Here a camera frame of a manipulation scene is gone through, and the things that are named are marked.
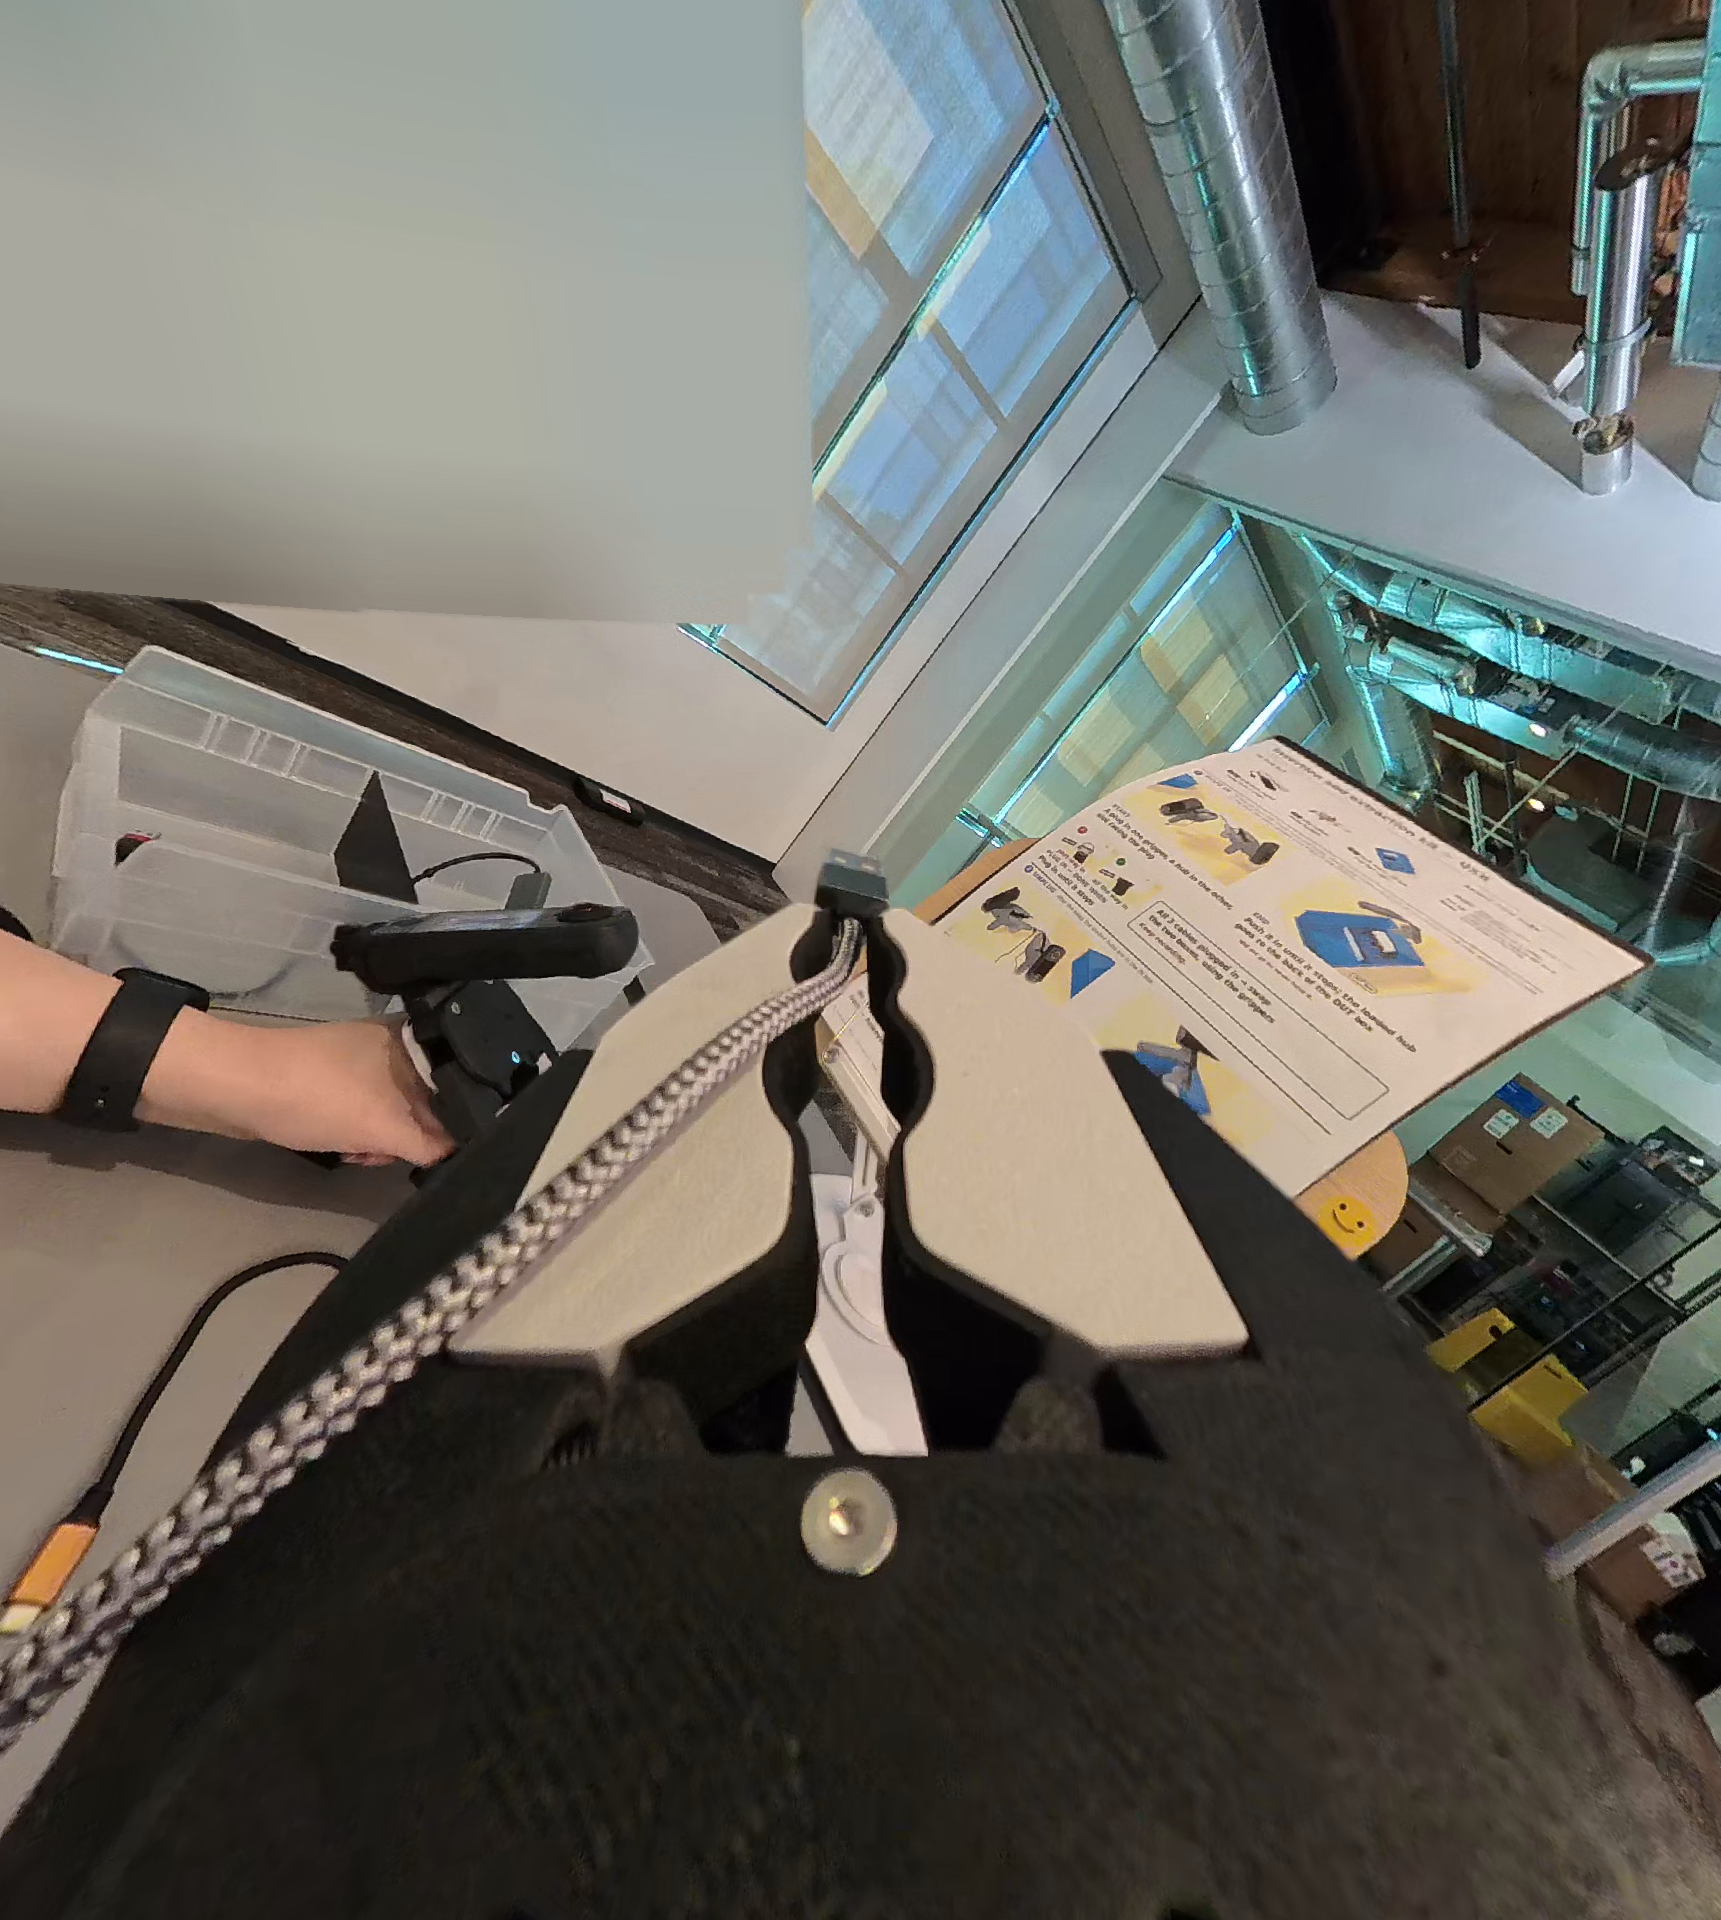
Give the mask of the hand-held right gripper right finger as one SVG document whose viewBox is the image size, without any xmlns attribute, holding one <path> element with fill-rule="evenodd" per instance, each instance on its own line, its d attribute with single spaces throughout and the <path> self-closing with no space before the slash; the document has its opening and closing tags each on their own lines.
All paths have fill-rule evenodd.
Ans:
<svg viewBox="0 0 1721 1920">
<path fill-rule="evenodd" d="M 1036 987 L 891 910 L 868 926 L 880 1284 L 931 1451 L 991 1451 L 1030 1388 L 1105 1406 L 1127 1366 L 1249 1327 L 1105 1052 Z"/>
</svg>

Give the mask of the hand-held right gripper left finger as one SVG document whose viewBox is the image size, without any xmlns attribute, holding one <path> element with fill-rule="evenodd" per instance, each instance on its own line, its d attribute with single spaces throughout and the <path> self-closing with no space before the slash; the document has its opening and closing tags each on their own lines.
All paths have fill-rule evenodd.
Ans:
<svg viewBox="0 0 1721 1920">
<path fill-rule="evenodd" d="M 529 1185 L 568 1167 L 690 1053 L 826 969 L 832 926 L 785 906 L 661 985 L 596 1044 Z M 794 1375 L 814 1327 L 814 1204 L 798 1116 L 814 1037 L 774 1039 L 543 1272 L 474 1321 L 451 1357 L 673 1388 L 710 1437 Z"/>
</svg>

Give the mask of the person's left hand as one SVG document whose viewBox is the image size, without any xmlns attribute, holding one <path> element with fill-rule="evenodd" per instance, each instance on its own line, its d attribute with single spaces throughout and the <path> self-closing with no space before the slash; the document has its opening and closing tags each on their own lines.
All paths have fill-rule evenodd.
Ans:
<svg viewBox="0 0 1721 1920">
<path fill-rule="evenodd" d="M 356 1166 L 432 1167 L 453 1141 L 399 1022 L 250 1025 L 202 1017 L 161 1064 L 161 1120 Z"/>
</svg>

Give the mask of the black triangular object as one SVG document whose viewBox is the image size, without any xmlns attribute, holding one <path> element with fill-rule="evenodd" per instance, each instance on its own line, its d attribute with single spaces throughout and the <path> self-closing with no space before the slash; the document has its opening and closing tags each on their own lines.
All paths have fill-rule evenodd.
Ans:
<svg viewBox="0 0 1721 1920">
<path fill-rule="evenodd" d="M 414 876 L 393 826 L 382 777 L 370 773 L 335 846 L 336 883 L 362 897 L 420 906 Z"/>
</svg>

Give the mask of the white stand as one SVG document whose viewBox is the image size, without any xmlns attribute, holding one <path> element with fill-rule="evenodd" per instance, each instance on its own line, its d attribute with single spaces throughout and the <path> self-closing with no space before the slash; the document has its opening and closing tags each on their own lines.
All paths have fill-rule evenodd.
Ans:
<svg viewBox="0 0 1721 1920">
<path fill-rule="evenodd" d="M 819 1239 L 807 1388 L 832 1440 L 860 1454 L 926 1454 L 917 1388 L 885 1313 L 885 1162 L 898 1122 L 880 1096 L 880 1025 L 847 991 L 817 1025 L 832 1116 L 808 1103 L 808 1197 Z"/>
</svg>

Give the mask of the clear plastic storage bin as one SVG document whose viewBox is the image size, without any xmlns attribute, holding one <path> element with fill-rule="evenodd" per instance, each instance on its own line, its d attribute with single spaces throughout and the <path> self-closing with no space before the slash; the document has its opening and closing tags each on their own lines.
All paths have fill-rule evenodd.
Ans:
<svg viewBox="0 0 1721 1920">
<path fill-rule="evenodd" d="M 382 777 L 420 906 L 336 883 L 335 846 Z M 335 967 L 336 926 L 543 906 L 620 906 L 570 809 L 218 668 L 142 650 L 86 709 L 60 791 L 53 949 L 209 991 L 269 1022 L 375 1019 Z"/>
</svg>

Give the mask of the printed instruction sheet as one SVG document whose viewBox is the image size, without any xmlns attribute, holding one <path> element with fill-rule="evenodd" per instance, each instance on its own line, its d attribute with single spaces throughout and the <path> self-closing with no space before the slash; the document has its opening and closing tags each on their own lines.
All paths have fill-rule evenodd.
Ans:
<svg viewBox="0 0 1721 1920">
<path fill-rule="evenodd" d="M 942 1012 L 907 1180 L 1111 1188 L 1063 1022 L 1283 1197 L 1507 1048 L 1639 979 L 1613 934 L 1269 740 L 1118 786 L 962 875 L 907 1017 Z"/>
</svg>

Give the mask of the black smartwatch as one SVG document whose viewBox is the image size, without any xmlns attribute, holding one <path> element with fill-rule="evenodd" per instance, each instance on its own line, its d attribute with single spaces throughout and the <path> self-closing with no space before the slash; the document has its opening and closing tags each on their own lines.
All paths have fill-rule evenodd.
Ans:
<svg viewBox="0 0 1721 1920">
<path fill-rule="evenodd" d="M 58 1120 L 86 1132 L 140 1132 L 140 1100 L 172 1025 L 181 1012 L 206 1017 L 214 1004 L 198 985 L 140 967 L 118 969 L 112 979 L 118 995 L 58 1103 Z"/>
</svg>

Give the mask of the cardboard box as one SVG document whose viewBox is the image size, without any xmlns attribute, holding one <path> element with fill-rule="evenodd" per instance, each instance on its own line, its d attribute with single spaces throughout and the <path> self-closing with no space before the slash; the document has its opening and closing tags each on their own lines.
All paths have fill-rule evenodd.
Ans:
<svg viewBox="0 0 1721 1920">
<path fill-rule="evenodd" d="M 1505 1081 L 1449 1128 L 1421 1173 L 1489 1216 L 1511 1216 L 1605 1148 L 1606 1132 L 1531 1075 Z"/>
</svg>

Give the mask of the yellow box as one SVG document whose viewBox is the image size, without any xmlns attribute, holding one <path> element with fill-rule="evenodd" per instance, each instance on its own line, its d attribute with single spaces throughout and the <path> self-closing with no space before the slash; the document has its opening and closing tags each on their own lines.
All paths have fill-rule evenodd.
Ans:
<svg viewBox="0 0 1721 1920">
<path fill-rule="evenodd" d="M 1573 1454 L 1567 1418 L 1589 1392 L 1505 1310 L 1481 1310 L 1427 1341 L 1427 1360 L 1449 1375 L 1470 1421 L 1518 1466 L 1551 1469 Z"/>
</svg>

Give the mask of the window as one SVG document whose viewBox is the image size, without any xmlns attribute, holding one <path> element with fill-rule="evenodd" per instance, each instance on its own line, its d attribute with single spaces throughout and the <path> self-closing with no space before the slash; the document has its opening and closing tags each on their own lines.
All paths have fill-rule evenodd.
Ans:
<svg viewBox="0 0 1721 1920">
<path fill-rule="evenodd" d="M 1106 5 L 801 5 L 814 529 L 690 628 L 832 727 L 1127 318 L 1198 295 Z"/>
</svg>

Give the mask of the thin black pipe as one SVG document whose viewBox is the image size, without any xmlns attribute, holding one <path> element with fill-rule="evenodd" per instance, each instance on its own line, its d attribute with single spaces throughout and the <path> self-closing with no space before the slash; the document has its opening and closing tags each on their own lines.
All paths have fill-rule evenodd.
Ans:
<svg viewBox="0 0 1721 1920">
<path fill-rule="evenodd" d="M 1481 247 L 1474 240 L 1474 179 L 1464 151 L 1464 60 L 1462 60 L 1462 24 L 1457 5 L 1432 5 L 1437 28 L 1437 67 L 1440 67 L 1440 117 L 1449 146 L 1449 260 L 1454 277 L 1454 312 L 1457 312 L 1457 348 L 1464 374 L 1481 371 L 1482 331 L 1481 331 Z"/>
</svg>

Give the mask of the silver insulated pipe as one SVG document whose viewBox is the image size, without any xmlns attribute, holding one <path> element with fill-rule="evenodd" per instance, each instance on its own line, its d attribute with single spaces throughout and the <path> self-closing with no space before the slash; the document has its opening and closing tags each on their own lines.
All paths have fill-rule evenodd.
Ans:
<svg viewBox="0 0 1721 1920">
<path fill-rule="evenodd" d="M 1702 41 L 1623 43 L 1583 72 L 1567 286 L 1586 303 L 1580 487 L 1613 495 L 1631 477 L 1639 365 L 1651 334 L 1655 247 L 1678 135 L 1637 135 L 1637 112 L 1702 86 Z"/>
</svg>

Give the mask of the large silver ventilation duct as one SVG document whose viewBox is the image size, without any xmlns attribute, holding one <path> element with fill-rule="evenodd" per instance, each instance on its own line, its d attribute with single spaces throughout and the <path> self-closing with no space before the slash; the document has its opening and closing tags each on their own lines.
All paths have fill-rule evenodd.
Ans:
<svg viewBox="0 0 1721 1920">
<path fill-rule="evenodd" d="M 1255 437 L 1337 386 L 1322 298 L 1255 5 L 1105 5 L 1175 206 L 1230 406 Z"/>
</svg>

